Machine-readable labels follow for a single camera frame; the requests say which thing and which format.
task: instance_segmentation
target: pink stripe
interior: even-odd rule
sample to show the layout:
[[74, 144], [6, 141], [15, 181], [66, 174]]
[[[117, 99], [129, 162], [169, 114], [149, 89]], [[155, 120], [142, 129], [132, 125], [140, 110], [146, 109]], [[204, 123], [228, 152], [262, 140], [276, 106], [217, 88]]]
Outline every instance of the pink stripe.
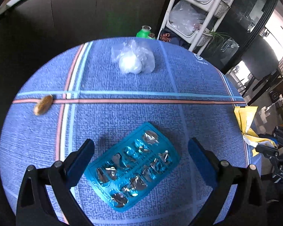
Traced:
[[38, 98], [27, 98], [27, 99], [15, 99], [13, 104], [22, 104], [22, 103], [38, 103], [40, 99]]
[[73, 59], [73, 62], [71, 64], [71, 66], [70, 66], [70, 69], [69, 69], [69, 72], [68, 72], [68, 76], [67, 76], [67, 79], [66, 79], [66, 83], [65, 83], [65, 87], [64, 87], [64, 91], [67, 91], [68, 88], [69, 88], [69, 84], [70, 84], [71, 76], [72, 76], [72, 73], [73, 73], [73, 69], [75, 68], [75, 64], [76, 64], [76, 62], [78, 60], [79, 54], [82, 51], [83, 46], [84, 46], [83, 44], [80, 46], [77, 54], [75, 55], [75, 58]]
[[[40, 99], [17, 99], [13, 104], [38, 103]], [[180, 99], [131, 99], [131, 98], [76, 98], [55, 99], [54, 104], [201, 104], [201, 105], [232, 105], [243, 104], [244, 101], [205, 101], [205, 100], [180, 100]]]
[[[75, 64], [78, 60], [80, 52], [82, 51], [82, 48], [83, 48], [83, 44], [79, 47], [79, 50], [77, 54], [75, 55], [75, 58], [73, 59], [72, 64], [70, 66], [67, 80], [66, 80], [65, 87], [64, 87], [65, 91], [67, 91], [69, 88], [73, 69], [75, 68]], [[60, 112], [59, 112], [59, 118], [58, 118], [58, 126], [57, 126], [56, 140], [55, 140], [55, 160], [56, 161], [60, 159], [61, 129], [62, 129], [62, 119], [63, 119], [63, 114], [64, 114], [64, 108], [65, 108], [65, 105], [61, 105]]]
[[[226, 90], [227, 90], [227, 92], [228, 92], [228, 94], [229, 95], [231, 95], [231, 93], [230, 93], [230, 91], [229, 91], [229, 89], [228, 89], [228, 85], [226, 84], [226, 82], [224, 81], [224, 78], [222, 77], [222, 73], [216, 68], [216, 70], [218, 71], [218, 73], [219, 73], [219, 75], [220, 75], [220, 77], [221, 77], [221, 79], [222, 79], [222, 81], [223, 81], [223, 84], [224, 84], [224, 86], [225, 86], [225, 88], [226, 88]], [[243, 140], [243, 146], [244, 146], [244, 153], [245, 153], [245, 160], [246, 160], [246, 165], [248, 166], [248, 153], [247, 153], [247, 146], [246, 146], [246, 144], [245, 144], [245, 141]]]

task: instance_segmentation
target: blister pack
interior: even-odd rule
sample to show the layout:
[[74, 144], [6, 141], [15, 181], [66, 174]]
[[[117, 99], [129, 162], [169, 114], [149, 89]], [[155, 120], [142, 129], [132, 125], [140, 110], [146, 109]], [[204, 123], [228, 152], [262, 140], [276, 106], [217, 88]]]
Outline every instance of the blister pack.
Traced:
[[171, 142], [146, 122], [90, 163], [84, 174], [104, 202], [123, 212], [147, 196], [179, 160]]

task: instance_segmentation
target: nut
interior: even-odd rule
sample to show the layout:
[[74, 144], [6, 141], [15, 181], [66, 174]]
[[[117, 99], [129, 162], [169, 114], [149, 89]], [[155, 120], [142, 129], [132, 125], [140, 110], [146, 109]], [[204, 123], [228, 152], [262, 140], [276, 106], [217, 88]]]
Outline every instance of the nut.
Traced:
[[39, 115], [42, 115], [42, 114], [45, 114], [51, 104], [53, 102], [53, 97], [52, 95], [47, 95], [45, 97], [43, 97], [40, 102], [38, 102], [35, 107], [33, 108], [33, 112], [35, 113], [35, 115], [39, 116]]

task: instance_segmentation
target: shelf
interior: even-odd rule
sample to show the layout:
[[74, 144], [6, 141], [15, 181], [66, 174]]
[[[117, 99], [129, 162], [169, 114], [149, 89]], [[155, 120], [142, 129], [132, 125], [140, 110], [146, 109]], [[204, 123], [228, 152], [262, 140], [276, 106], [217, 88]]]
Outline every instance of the shelf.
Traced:
[[[201, 8], [202, 10], [209, 12], [210, 9], [212, 8], [215, 0], [209, 0], [208, 2], [198, 2], [196, 0], [185, 0], [199, 8]], [[218, 6], [218, 8], [216, 9], [214, 16], [217, 18], [221, 18], [222, 15], [227, 12], [227, 10], [230, 8], [230, 6], [223, 0], [220, 1], [220, 4]]]
[[[198, 34], [199, 30], [196, 30], [192, 35], [190, 36], [186, 36], [183, 33], [181, 33], [180, 31], [178, 31], [176, 28], [174, 28], [170, 22], [169, 22], [169, 18], [167, 20], [167, 24], [166, 27], [168, 29], [170, 29], [171, 31], [173, 31], [174, 33], [176, 33], [178, 36], [180, 36], [183, 40], [185, 40], [188, 43], [192, 43], [192, 41], [194, 40], [194, 38], [196, 37], [196, 35]], [[205, 29], [205, 32], [202, 34], [201, 39], [199, 40], [199, 42], [197, 43], [197, 46], [203, 46], [207, 40], [209, 40], [210, 38], [212, 38], [212, 35], [208, 34], [210, 32], [209, 29]]]

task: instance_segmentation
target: round table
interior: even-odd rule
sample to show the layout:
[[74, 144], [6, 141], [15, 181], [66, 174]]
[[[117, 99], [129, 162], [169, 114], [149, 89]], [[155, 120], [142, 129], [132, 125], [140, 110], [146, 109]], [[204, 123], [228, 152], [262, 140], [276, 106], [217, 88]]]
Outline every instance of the round table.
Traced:
[[[64, 160], [86, 138], [95, 143], [94, 160], [144, 122], [171, 141], [180, 163], [123, 213], [103, 202], [83, 175], [71, 191], [95, 225], [188, 225], [211, 192], [187, 152], [192, 137], [219, 159], [240, 167], [253, 163], [260, 172], [260, 157], [252, 157], [233, 113], [235, 105], [245, 104], [226, 77], [184, 48], [136, 37], [153, 51], [155, 69], [150, 74], [122, 75], [118, 64], [111, 62], [111, 46], [131, 39], [109, 38], [69, 49], [41, 67], [19, 91], [0, 139], [0, 174], [14, 212], [28, 165], [43, 168]], [[35, 116], [35, 103], [48, 94], [54, 95], [55, 103], [46, 114]], [[119, 99], [124, 103], [115, 103]], [[131, 103], [133, 99], [143, 102]], [[218, 220], [226, 215], [234, 192], [232, 186]], [[50, 186], [48, 194], [58, 218], [64, 220]]]

